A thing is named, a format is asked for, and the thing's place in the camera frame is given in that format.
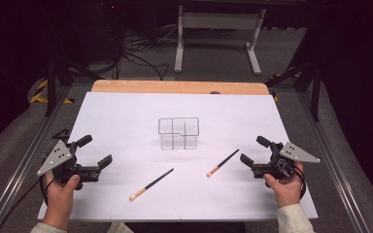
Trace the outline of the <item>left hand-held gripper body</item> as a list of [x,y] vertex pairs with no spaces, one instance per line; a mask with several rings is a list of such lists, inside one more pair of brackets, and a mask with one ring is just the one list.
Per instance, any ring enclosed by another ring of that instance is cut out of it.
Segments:
[[58,141],[41,165],[37,175],[43,177],[47,172],[52,172],[52,177],[59,183],[67,183],[73,175],[78,175],[80,183],[77,190],[83,187],[83,183],[98,182],[99,167],[85,167],[79,164],[76,156],[77,148],[75,142],[66,144]]

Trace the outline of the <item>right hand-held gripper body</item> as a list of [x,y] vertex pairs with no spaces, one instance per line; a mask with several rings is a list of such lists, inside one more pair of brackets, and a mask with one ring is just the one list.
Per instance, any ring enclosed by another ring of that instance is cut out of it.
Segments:
[[269,149],[271,149],[270,161],[267,164],[254,164],[252,168],[256,179],[261,179],[264,174],[271,174],[278,180],[286,180],[293,175],[298,175],[303,180],[303,173],[295,166],[295,163],[321,162],[318,158],[291,142],[287,142],[284,145],[271,142]]

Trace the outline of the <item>black makeup brush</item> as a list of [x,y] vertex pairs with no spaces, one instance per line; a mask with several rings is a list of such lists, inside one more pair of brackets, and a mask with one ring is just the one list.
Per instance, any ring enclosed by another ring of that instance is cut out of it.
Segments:
[[171,168],[170,170],[168,170],[167,172],[165,172],[164,174],[162,174],[161,176],[159,176],[158,178],[156,178],[155,180],[153,180],[151,183],[147,184],[145,187],[143,187],[142,189],[140,189],[139,191],[137,191],[135,194],[131,195],[129,197],[129,201],[134,201],[138,196],[140,196],[142,193],[144,193],[147,189],[151,188],[152,186],[154,186],[156,183],[158,183],[159,181],[161,181],[162,179],[164,179],[166,176],[168,176],[169,174],[171,174],[172,172],[174,171],[174,168]]
[[239,150],[235,150],[232,154],[230,154],[228,157],[226,157],[222,162],[220,162],[216,167],[214,167],[210,172],[206,174],[207,178],[210,178],[213,176],[213,174],[218,171],[218,169],[225,164],[230,158],[232,158]]

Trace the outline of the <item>clear plastic organizer box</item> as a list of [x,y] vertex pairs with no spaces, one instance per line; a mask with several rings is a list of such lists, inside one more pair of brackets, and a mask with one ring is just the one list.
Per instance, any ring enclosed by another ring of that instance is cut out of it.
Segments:
[[200,135],[198,117],[163,117],[158,120],[162,150],[196,150]]

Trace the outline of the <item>person's right hand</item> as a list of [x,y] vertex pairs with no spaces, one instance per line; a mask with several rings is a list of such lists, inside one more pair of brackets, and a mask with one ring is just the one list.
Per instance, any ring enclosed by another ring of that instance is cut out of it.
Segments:
[[271,174],[264,174],[263,178],[274,191],[278,208],[300,203],[303,182],[297,175],[283,181],[278,181]]

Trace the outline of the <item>person's left hand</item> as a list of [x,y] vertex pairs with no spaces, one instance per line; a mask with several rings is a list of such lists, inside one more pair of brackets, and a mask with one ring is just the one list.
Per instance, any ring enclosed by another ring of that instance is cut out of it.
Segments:
[[80,177],[73,175],[65,184],[54,181],[50,173],[46,173],[48,204],[43,223],[66,231],[74,204],[74,190]]

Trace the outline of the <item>black tripod stand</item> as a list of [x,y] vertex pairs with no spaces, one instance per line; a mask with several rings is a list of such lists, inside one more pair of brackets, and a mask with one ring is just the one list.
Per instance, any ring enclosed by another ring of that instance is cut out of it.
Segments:
[[293,88],[296,91],[305,92],[309,85],[312,86],[310,111],[314,121],[318,121],[318,108],[322,81],[322,75],[318,61],[310,61],[305,64],[290,68],[278,77],[268,80],[265,84],[267,87],[272,87],[296,74],[299,74],[299,78],[293,84]]
[[46,116],[49,117],[56,107],[56,89],[55,80],[59,79],[62,85],[70,86],[73,78],[68,70],[69,67],[81,72],[86,77],[94,81],[102,80],[102,77],[89,71],[84,66],[64,57],[61,55],[52,55],[47,62],[47,75],[48,79],[48,106]]

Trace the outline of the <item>yellow black floor tape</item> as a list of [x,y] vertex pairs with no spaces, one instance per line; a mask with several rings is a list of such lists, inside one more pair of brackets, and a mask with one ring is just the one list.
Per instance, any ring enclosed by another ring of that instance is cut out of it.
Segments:
[[[49,99],[46,98],[46,97],[42,97],[42,93],[44,91],[44,88],[47,87],[48,85],[48,79],[43,79],[40,84],[38,85],[35,93],[32,95],[29,103],[45,103],[45,104],[48,104],[49,103]],[[64,101],[63,101],[64,104],[73,104],[75,103],[75,99],[73,98],[66,98]]]
[[[290,78],[291,79],[298,79],[300,77],[300,75],[301,75],[301,73],[297,73],[295,75],[291,75]],[[275,79],[278,79],[280,76],[281,76],[280,74],[274,74],[274,75],[272,75],[268,78],[268,81],[273,81]],[[274,101],[278,102],[279,97],[278,97],[277,93],[275,91],[272,91],[271,93],[272,93],[272,97],[273,97]]]

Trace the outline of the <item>person's pale jacket hem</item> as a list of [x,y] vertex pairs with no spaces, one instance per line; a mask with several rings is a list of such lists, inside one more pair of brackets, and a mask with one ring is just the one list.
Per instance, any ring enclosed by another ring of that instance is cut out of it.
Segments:
[[123,222],[112,222],[107,233],[134,233],[134,232]]

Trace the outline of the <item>white table mat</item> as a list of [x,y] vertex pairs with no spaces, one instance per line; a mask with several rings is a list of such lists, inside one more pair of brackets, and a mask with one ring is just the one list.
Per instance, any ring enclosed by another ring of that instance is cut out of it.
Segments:
[[[162,150],[158,120],[163,117],[198,117],[197,149]],[[257,163],[268,162],[271,152],[257,136],[288,141],[269,95],[89,92],[70,138],[85,135],[92,141],[78,149],[80,164],[93,166],[109,154],[113,161],[98,182],[76,192],[73,220],[247,221],[276,215],[273,191],[240,161],[243,153]],[[171,168],[171,174],[129,201]]]

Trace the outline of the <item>white metal stand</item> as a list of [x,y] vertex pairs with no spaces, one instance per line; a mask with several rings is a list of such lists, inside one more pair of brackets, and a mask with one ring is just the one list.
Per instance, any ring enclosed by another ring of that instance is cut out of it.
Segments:
[[265,18],[265,9],[255,14],[230,14],[230,13],[194,13],[186,12],[183,6],[178,13],[178,42],[175,56],[174,72],[183,71],[184,59],[184,30],[192,29],[234,29],[252,30],[252,40],[245,44],[245,49],[250,60],[253,72],[259,76],[261,69],[255,54],[255,45]]

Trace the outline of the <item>black triangular bracket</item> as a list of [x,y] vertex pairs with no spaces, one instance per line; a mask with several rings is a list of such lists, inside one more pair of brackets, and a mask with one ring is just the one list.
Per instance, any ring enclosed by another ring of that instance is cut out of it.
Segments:
[[56,139],[56,140],[62,140],[62,141],[66,141],[69,139],[69,130],[67,128],[64,128],[62,129],[61,131],[55,133],[53,136],[52,136],[53,139]]

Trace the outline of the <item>aluminium rail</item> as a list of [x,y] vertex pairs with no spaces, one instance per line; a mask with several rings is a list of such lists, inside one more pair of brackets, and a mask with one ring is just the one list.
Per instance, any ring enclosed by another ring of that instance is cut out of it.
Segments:
[[348,182],[344,172],[341,170],[334,157],[329,142],[327,141],[327,138],[322,130],[322,126],[318,121],[315,121],[311,113],[311,104],[309,102],[307,94],[304,92],[297,92],[296,95],[305,115],[312,125],[315,136],[318,138],[319,144],[322,149],[322,158],[326,163],[326,167],[330,173],[332,180],[334,181],[338,194],[350,218],[353,228],[355,229],[355,232],[370,233],[370,229],[360,211],[350,183]]
[[49,131],[60,103],[71,87],[55,93],[55,107],[46,116],[47,105],[33,104],[0,135],[0,224],[9,212]]

